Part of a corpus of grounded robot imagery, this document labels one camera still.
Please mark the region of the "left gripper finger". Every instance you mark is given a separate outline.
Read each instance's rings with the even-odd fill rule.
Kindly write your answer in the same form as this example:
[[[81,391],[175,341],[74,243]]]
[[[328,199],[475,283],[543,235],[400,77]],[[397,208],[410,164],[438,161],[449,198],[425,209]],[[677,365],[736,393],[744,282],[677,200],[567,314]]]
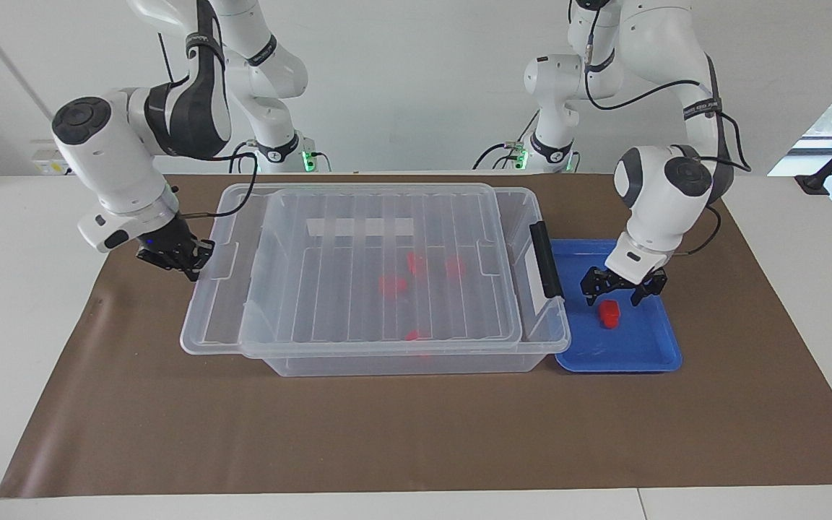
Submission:
[[[633,294],[630,297],[631,305],[637,307],[648,297],[660,295],[664,286],[667,284],[667,280],[666,271],[654,270],[654,272],[634,287]]]
[[[605,271],[593,266],[582,277],[581,292],[588,306],[592,307],[605,294]]]

